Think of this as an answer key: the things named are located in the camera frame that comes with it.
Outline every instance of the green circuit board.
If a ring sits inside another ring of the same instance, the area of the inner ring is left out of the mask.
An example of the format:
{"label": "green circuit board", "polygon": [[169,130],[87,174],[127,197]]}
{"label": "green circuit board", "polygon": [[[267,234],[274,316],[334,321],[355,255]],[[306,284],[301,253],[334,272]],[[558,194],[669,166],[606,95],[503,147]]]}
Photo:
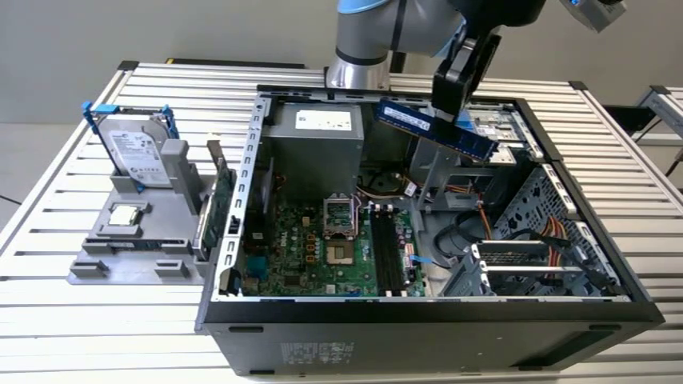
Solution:
{"label": "green circuit board", "polygon": [[[259,280],[259,292],[254,292],[257,289],[253,286],[246,294],[378,296],[371,220],[367,210],[359,213],[358,235],[349,241],[323,237],[323,204],[285,202],[275,209],[274,243],[267,255],[267,276],[262,276],[265,278]],[[399,228],[401,231],[411,228],[409,214],[398,214],[395,223],[398,231]],[[403,262],[403,248],[398,253]],[[425,296],[419,268],[415,272],[415,283],[407,285],[406,292],[409,296]]]}

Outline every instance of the motherboard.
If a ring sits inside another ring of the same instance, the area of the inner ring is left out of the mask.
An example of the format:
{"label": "motherboard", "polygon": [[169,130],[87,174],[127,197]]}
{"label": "motherboard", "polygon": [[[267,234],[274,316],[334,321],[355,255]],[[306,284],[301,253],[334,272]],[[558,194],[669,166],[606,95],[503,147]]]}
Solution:
{"label": "motherboard", "polygon": [[425,296],[409,212],[351,207],[355,232],[330,235],[326,220],[353,227],[342,204],[329,215],[321,203],[278,204],[270,250],[249,256],[246,295]]}

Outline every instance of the orange wire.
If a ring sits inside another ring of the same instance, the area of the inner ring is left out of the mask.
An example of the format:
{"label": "orange wire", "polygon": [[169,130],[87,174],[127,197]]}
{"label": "orange wire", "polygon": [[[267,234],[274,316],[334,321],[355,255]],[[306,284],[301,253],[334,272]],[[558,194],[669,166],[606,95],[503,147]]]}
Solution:
{"label": "orange wire", "polygon": [[[482,194],[478,194],[479,201],[482,201]],[[491,240],[491,226],[489,225],[487,214],[483,212],[483,204],[479,203],[479,215],[482,216],[483,222],[483,235],[487,240]]]}

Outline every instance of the label sticker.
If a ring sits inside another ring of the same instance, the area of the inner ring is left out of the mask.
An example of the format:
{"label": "label sticker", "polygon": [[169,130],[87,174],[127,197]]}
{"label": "label sticker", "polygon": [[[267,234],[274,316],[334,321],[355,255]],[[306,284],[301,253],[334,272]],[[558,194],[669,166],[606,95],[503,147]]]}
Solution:
{"label": "label sticker", "polygon": [[353,342],[283,342],[282,358],[286,364],[350,364]]}
{"label": "label sticker", "polygon": [[413,117],[410,114],[406,114],[405,112],[401,112],[395,110],[394,108],[390,108],[389,106],[385,107],[385,114],[387,116],[391,116],[397,120],[401,120],[402,122],[406,122],[407,124],[417,126],[422,130],[430,130],[430,123],[425,120],[421,120],[419,118]]}
{"label": "label sticker", "polygon": [[110,138],[129,175],[145,186],[167,186],[167,171],[153,136],[145,132],[113,130]]}
{"label": "label sticker", "polygon": [[351,112],[342,110],[301,110],[297,112],[298,130],[351,130]]}
{"label": "label sticker", "polygon": [[495,128],[489,128],[487,126],[481,126],[478,128],[478,133],[482,136],[495,136]]}
{"label": "label sticker", "polygon": [[410,182],[409,186],[406,187],[406,195],[413,197],[417,189],[418,189],[418,186],[415,185],[415,183]]}

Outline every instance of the floor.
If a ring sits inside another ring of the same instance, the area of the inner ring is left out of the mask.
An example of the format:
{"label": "floor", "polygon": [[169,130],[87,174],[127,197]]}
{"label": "floor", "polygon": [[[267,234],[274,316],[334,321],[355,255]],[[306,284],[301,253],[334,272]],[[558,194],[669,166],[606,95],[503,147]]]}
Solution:
{"label": "floor", "polygon": [[[23,201],[77,124],[0,123],[0,195]],[[18,205],[0,199],[0,228]]]}

